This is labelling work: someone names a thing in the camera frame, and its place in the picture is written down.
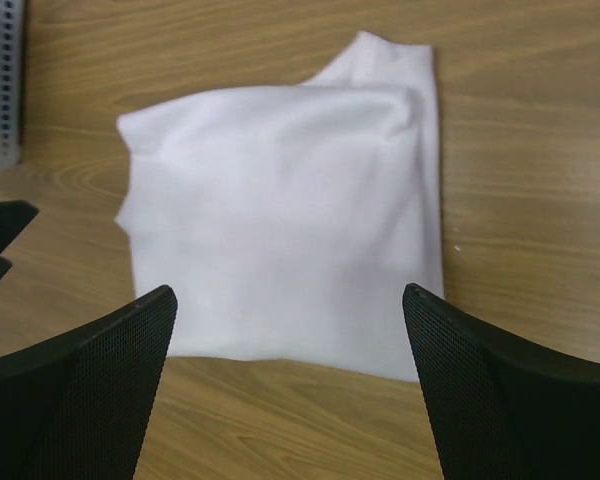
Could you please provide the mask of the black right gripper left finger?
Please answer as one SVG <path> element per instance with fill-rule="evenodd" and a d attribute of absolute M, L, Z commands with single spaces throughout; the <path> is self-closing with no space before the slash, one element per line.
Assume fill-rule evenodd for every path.
<path fill-rule="evenodd" d="M 0 357 L 0 479 L 131 479 L 171 340 L 160 286 Z"/>

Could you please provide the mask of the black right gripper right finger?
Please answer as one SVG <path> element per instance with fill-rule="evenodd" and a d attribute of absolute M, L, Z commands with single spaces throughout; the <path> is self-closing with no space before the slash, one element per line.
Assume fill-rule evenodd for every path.
<path fill-rule="evenodd" d="M 403 310 L 446 479 L 600 479 L 600 363 L 410 284 Z"/>

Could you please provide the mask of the white t shirt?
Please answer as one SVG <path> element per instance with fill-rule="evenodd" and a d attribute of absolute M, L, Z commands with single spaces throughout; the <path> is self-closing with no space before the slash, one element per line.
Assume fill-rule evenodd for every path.
<path fill-rule="evenodd" d="M 314 77 L 121 116 L 137 294 L 173 288 L 172 357 L 413 382 L 406 285 L 442 294 L 434 51 L 361 32 Z"/>

